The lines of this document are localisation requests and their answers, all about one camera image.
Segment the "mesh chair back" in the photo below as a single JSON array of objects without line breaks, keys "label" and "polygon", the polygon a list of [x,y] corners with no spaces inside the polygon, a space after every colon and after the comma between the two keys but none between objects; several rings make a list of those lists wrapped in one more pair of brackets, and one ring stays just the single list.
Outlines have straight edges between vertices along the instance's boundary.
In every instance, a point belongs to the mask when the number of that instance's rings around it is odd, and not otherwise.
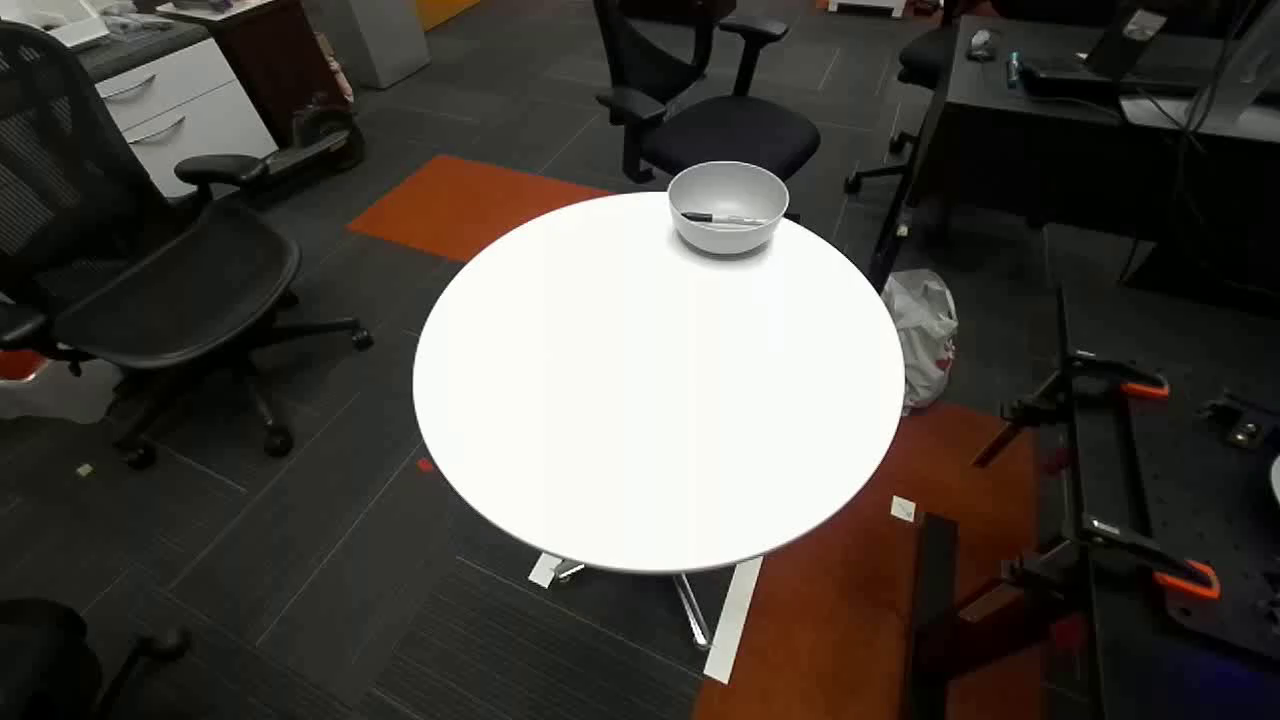
[{"label": "mesh chair back", "polygon": [[680,61],[660,45],[654,45],[643,31],[638,31],[638,23],[624,14],[624,0],[597,0],[611,88],[641,88],[643,97],[670,104],[688,85],[696,85],[713,55],[713,31],[718,31],[718,14],[704,6],[710,5],[701,5],[692,61]]},{"label": "mesh chair back", "polygon": [[66,306],[174,215],[62,39],[0,20],[0,294]]}]

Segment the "round white table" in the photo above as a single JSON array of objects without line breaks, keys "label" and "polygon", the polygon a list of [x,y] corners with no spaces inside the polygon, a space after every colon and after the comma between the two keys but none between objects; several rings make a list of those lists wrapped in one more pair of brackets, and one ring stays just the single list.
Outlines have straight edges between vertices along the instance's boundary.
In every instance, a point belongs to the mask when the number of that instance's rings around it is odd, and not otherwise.
[{"label": "round white table", "polygon": [[704,571],[842,512],[886,460],[906,357],[872,282],[785,219],[680,245],[663,190],[537,215],[437,299],[413,403],[496,529],[611,571]]}]

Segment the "white bowl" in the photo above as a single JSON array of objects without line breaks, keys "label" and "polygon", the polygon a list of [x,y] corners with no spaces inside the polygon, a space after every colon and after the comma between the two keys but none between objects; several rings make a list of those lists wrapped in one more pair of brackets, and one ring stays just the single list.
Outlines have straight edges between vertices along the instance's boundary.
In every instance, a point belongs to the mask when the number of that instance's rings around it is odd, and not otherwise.
[{"label": "white bowl", "polygon": [[678,231],[710,254],[745,254],[771,241],[794,190],[759,163],[710,160],[670,184]]}]

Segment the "desk drawer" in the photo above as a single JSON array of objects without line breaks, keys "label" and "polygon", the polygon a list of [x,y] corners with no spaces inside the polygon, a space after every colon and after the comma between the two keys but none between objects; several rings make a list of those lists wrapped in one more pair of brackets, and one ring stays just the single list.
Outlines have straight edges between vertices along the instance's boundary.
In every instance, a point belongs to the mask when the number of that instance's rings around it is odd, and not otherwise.
[{"label": "desk drawer", "polygon": [[190,156],[269,156],[278,138],[269,125],[255,117],[242,85],[226,85],[177,112],[163,112],[150,125],[126,132],[138,160],[150,168],[153,184],[163,196],[190,196],[192,184],[177,181],[177,163]]},{"label": "desk drawer", "polygon": [[109,77],[97,85],[97,90],[104,97],[114,118],[127,132],[233,78],[235,71],[226,53],[206,39],[131,71]]}]

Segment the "chair armrest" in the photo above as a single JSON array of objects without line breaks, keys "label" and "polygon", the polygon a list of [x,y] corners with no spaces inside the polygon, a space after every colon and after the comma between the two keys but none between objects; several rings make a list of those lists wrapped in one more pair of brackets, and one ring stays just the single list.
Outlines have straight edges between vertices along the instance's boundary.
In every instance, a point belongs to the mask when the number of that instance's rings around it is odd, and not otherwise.
[{"label": "chair armrest", "polygon": [[47,314],[25,303],[0,299],[0,348],[25,348],[47,329]]},{"label": "chair armrest", "polygon": [[611,88],[608,97],[597,97],[597,100],[624,125],[660,125],[670,117],[670,104],[638,88]]},{"label": "chair armrest", "polygon": [[198,184],[198,186],[208,186],[208,184],[255,184],[269,176],[269,163],[255,160],[255,156],[190,156],[177,163],[177,176]]},{"label": "chair armrest", "polygon": [[720,31],[737,31],[745,39],[745,55],[737,64],[733,97],[751,97],[759,53],[767,45],[785,39],[790,23],[785,20],[767,20],[767,14],[730,14],[720,23]]}]

